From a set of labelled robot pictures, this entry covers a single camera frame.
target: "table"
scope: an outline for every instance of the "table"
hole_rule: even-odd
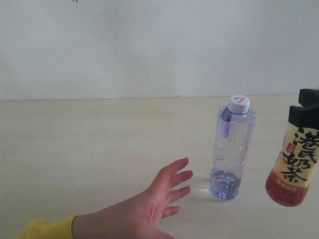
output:
[[[295,208],[265,191],[297,100],[251,97],[256,128],[240,193],[228,203],[207,192],[216,115],[227,98],[0,102],[0,238],[35,218],[55,222],[124,200],[186,156],[192,192],[162,230],[177,239],[318,238],[318,177]]]

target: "hand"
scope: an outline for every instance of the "hand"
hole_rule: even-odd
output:
[[[72,224],[74,239],[174,239],[157,229],[163,218],[180,212],[169,204],[190,193],[190,187],[172,190],[190,179],[191,170],[179,172],[188,164],[180,159],[162,168],[142,193],[96,213],[76,217]]]

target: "bottle label with chinese text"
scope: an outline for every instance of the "bottle label with chinese text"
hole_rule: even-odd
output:
[[[275,181],[292,191],[307,188],[316,172],[318,158],[319,130],[288,123],[283,149],[273,168]]]

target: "plastic water bottle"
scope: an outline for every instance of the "plastic water bottle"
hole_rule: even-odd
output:
[[[238,194],[256,121],[249,105],[248,97],[232,96],[218,113],[209,193],[222,201],[232,200]]]

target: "yellow shirt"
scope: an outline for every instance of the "yellow shirt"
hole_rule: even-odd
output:
[[[21,237],[16,239],[73,239],[72,222],[75,217],[58,223],[43,220],[30,222]]]

